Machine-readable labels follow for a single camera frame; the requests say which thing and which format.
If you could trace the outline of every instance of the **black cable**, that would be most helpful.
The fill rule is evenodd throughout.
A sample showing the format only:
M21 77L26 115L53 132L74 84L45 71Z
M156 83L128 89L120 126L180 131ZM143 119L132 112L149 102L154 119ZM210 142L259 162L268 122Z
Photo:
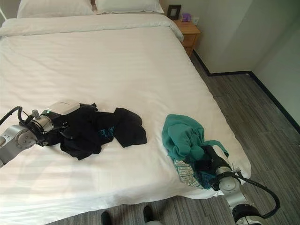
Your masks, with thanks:
M247 224L250 225L250 223L249 223L248 220L247 220L247 217L245 217L245 219L246 219Z
M21 125L23 125L24 127L28 128L29 130L31 130L28 126L27 126L27 123L25 123L25 121L22 119L22 107L21 106L18 106L18 119L19 119L19 122L21 123Z
M277 195L274 192L272 192L266 186L263 186L263 185L261 185L260 183L254 181L254 180L250 180L250 179L244 178L243 176L240 176L240 175L234 175L234 174L232 174L231 176L234 177L234 178L236 178L236 179L242 179L242 180L244 180L245 182L247 182L249 184L257 186L257 187L263 189L264 191L268 192L273 197L273 199L275 201L275 204L276 204L275 208L273 210L271 210L270 212L266 213L265 215L262 215L262 218L264 218L264 219L270 218L280 208L280 200L279 200L279 198L277 197Z
M42 134L44 134L45 131L44 131L43 126L42 126L39 122L37 122L36 120L34 120L34 122L37 123L37 124L39 125L39 131L40 131Z
M29 115L29 116L27 117L27 119L24 121L24 123L25 123L25 124L28 124L30 121L32 121L33 118L34 118L33 115Z
M22 110L23 113L25 113L26 116L29 116L24 110Z
M22 107L21 106L16 106L15 108L13 108L12 110L10 110L1 120L0 120L0 125L9 117L11 116L15 111L22 111Z

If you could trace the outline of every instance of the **black shoe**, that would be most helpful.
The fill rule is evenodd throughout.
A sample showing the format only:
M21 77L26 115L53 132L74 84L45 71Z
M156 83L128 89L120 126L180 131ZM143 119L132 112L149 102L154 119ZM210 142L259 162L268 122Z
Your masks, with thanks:
M102 225L112 225L112 219L111 216L107 211L103 212L101 214L101 224Z
M152 209L148 205L145 206L145 208L144 208L144 220L145 220L145 223L154 220Z

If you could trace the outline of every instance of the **pillow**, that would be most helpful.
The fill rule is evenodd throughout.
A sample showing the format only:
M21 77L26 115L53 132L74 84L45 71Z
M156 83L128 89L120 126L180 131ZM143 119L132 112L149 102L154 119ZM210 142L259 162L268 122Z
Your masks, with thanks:
M93 15L90 0L21 0L17 18Z
M96 0L98 13L164 13L159 0Z

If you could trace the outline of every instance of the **white duvet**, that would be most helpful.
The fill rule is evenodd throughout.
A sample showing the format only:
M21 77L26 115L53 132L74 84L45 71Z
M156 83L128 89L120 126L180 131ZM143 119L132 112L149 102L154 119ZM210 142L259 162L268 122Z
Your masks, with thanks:
M221 194L181 183L162 145L168 114L187 115L219 140L229 161L250 176L250 163L195 70L176 25L162 15L93 15L10 19L0 29L0 117L17 105L40 112L62 98L123 107L141 116L145 145L113 140L78 161L34 146L0 169L0 223L47 224L90 210L182 195ZM1 127L17 124L11 116Z

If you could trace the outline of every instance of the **green clothing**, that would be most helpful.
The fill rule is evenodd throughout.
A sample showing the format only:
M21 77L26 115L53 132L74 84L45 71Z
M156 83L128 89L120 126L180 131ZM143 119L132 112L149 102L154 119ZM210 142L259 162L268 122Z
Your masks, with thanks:
M212 174L207 174L202 171L195 171L196 161L207 161L209 156L205 154L201 146L217 145L228 156L228 152L223 145L215 140L204 140L204 128L196 120L182 115L170 114L166 117L165 125L162 132L163 145L168 150L168 155L174 160L174 165L180 175L180 179L190 180L185 183L198 187L200 184L209 189L209 180L214 177ZM187 164L192 169L192 177L187 178L186 169L183 172L183 167L178 165Z

